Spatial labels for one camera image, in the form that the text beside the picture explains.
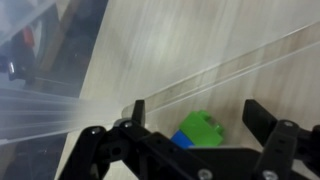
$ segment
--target screw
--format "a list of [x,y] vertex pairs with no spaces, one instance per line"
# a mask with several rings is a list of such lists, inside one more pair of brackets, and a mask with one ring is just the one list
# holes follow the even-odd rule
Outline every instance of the screw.
[[200,169],[198,172],[198,177],[200,180],[211,180],[212,173],[208,169]]
[[289,121],[284,122],[284,125],[289,126],[289,127],[293,126],[292,122],[289,122]]
[[100,132],[100,128],[93,128],[91,134],[98,134]]
[[126,122],[124,124],[124,127],[128,128],[128,127],[131,127],[132,126],[132,122]]
[[265,180],[278,180],[278,175],[273,171],[264,170],[262,174]]

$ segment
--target wooden surface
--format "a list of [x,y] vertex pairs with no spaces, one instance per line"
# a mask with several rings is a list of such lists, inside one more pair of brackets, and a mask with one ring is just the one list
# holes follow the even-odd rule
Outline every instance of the wooden surface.
[[[147,98],[148,129],[167,137],[205,109],[225,127],[225,145],[261,150],[241,121],[247,98],[303,128],[319,124],[319,3],[110,0],[81,98],[116,99],[106,117],[114,120]],[[78,134],[68,136],[59,171]],[[295,169],[315,179],[301,163]],[[129,174],[117,163],[108,176]]]

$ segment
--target black mechanical arm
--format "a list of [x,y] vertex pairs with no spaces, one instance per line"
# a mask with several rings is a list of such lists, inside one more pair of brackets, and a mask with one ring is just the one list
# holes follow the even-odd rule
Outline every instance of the black mechanical arm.
[[139,179],[307,179],[292,170],[299,159],[320,177],[320,126],[307,131],[278,121],[255,100],[247,100],[243,122],[264,147],[181,149],[144,126],[144,101],[136,101],[130,119],[110,131],[89,127],[81,133],[60,179],[98,180],[110,164],[123,161]]

